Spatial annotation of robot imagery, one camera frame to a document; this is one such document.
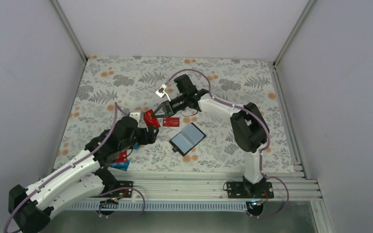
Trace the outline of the red VIP card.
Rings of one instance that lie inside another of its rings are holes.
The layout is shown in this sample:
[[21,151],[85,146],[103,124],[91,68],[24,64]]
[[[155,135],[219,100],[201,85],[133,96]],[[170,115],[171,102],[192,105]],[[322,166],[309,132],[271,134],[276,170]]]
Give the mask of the red VIP card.
[[180,126],[180,119],[178,117],[165,117],[163,118],[164,127],[179,127]]

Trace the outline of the black card holder wallet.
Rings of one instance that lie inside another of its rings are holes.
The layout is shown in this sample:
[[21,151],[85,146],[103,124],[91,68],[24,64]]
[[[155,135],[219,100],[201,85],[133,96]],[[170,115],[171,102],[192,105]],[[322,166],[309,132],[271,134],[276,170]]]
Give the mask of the black card holder wallet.
[[172,145],[173,152],[186,156],[205,138],[206,134],[196,124],[189,123],[169,143]]

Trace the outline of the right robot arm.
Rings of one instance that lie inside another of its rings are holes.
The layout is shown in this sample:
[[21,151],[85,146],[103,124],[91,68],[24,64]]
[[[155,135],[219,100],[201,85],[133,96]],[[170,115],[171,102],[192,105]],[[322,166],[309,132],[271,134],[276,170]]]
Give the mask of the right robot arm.
[[190,108],[229,120],[235,142],[245,152],[244,193],[250,198],[258,196],[262,192],[261,182],[266,180],[262,151],[271,143],[270,130],[259,108],[251,102],[245,105],[228,102],[214,96],[210,88],[199,90],[186,74],[175,78],[174,82],[180,95],[161,103],[152,116],[172,117]]

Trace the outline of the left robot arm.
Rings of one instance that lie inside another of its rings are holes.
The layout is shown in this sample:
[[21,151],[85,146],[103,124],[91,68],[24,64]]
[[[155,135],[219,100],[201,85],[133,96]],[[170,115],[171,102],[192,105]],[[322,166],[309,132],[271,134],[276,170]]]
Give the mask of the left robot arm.
[[66,208],[90,197],[130,197],[130,182],[119,182],[108,170],[117,156],[135,145],[153,144],[159,129],[141,128],[124,116],[92,138],[74,158],[47,177],[9,191],[8,223],[22,233],[38,233]]

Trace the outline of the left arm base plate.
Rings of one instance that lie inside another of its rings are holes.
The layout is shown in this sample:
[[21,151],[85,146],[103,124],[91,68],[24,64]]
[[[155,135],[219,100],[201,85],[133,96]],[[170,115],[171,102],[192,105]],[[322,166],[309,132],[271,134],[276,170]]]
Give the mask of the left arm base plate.
[[123,192],[126,191],[127,193],[124,195],[124,197],[130,198],[132,195],[132,191],[130,191],[130,189],[133,188],[133,185],[133,181],[116,181],[114,183],[107,184],[104,187],[104,190],[94,197],[118,197],[120,194],[123,194]]

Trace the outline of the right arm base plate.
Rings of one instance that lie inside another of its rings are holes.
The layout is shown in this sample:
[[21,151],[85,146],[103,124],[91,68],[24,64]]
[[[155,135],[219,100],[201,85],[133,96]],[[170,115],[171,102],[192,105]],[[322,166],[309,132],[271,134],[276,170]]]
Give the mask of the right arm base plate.
[[244,184],[244,182],[228,181],[225,190],[230,199],[273,199],[274,191],[271,182],[262,184]]

